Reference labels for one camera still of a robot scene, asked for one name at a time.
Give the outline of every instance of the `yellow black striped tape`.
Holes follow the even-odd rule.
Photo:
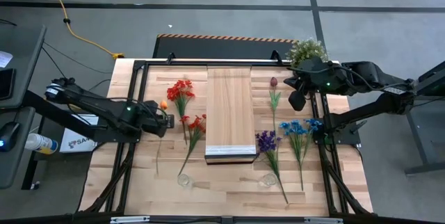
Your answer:
[[[191,38],[191,39],[215,39],[215,40],[248,40],[248,41],[263,41],[263,42],[285,42],[294,43],[297,40],[290,39],[272,39],[272,38],[255,38],[255,37],[238,37],[238,36],[216,36],[216,35],[184,35],[175,33],[162,33],[158,38]]]

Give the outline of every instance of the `wooden table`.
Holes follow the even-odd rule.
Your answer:
[[[117,59],[111,79],[109,97],[126,97],[129,89],[133,59]],[[291,72],[278,67],[252,67],[252,96],[254,101],[254,128],[256,132],[272,127],[269,81],[278,79],[277,90],[282,96],[277,108],[277,122],[312,118],[310,103],[297,112],[287,102],[292,88],[282,83]],[[151,67],[148,73],[145,100],[166,100],[166,90],[178,79],[190,79],[196,98],[187,106],[186,114],[206,112],[206,67]],[[136,83],[135,96],[140,82]],[[342,113],[349,109],[343,96],[328,95],[330,111]],[[175,114],[175,105],[169,103],[167,113]],[[183,173],[193,181],[192,187],[177,183],[177,174],[186,156],[187,147],[178,123],[169,129],[161,141],[159,174],[156,174],[156,151],[159,137],[143,134],[136,146],[129,183],[125,214],[195,215],[195,216],[327,216],[327,204],[318,148],[312,145],[303,165],[304,191],[301,191],[298,165],[289,142],[280,146],[280,169],[283,187],[289,199],[286,205],[278,185],[266,188],[259,180],[270,173],[261,161],[253,164],[208,166],[204,161],[205,139],[198,141]],[[80,210],[89,207],[107,185],[115,158],[115,143],[107,143],[94,152],[91,159]],[[360,156],[354,148],[338,145],[343,180],[365,209],[372,211],[365,174]],[[337,187],[331,180],[334,199],[339,207]],[[120,195],[120,185],[115,201]]]

